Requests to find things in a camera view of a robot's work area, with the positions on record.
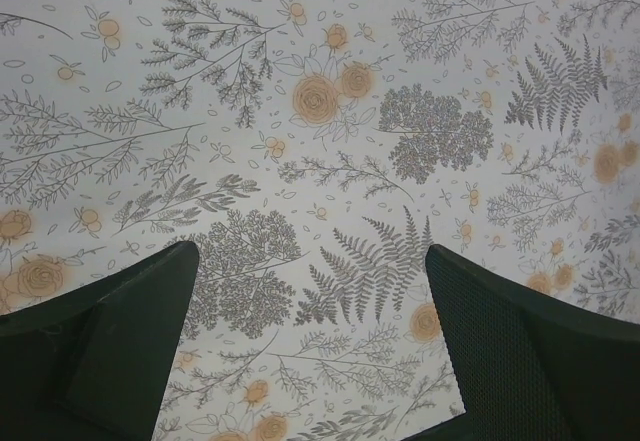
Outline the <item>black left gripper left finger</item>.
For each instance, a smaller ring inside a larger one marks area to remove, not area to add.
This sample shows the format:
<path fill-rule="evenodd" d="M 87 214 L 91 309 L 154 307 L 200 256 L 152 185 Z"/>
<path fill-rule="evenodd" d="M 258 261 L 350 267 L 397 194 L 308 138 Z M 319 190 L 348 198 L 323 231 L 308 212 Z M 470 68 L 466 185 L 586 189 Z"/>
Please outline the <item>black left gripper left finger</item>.
<path fill-rule="evenodd" d="M 198 263 L 180 241 L 2 316 L 2 439 L 151 439 Z"/>

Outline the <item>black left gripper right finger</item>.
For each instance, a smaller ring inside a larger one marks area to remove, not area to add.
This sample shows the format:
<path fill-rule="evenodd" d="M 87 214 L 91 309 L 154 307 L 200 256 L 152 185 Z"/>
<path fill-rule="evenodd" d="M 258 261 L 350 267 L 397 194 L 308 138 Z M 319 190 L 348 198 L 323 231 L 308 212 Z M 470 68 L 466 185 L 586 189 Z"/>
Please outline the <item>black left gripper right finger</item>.
<path fill-rule="evenodd" d="M 426 274 L 464 413 L 418 440 L 636 440 L 639 327 L 503 278 L 442 245 Z"/>

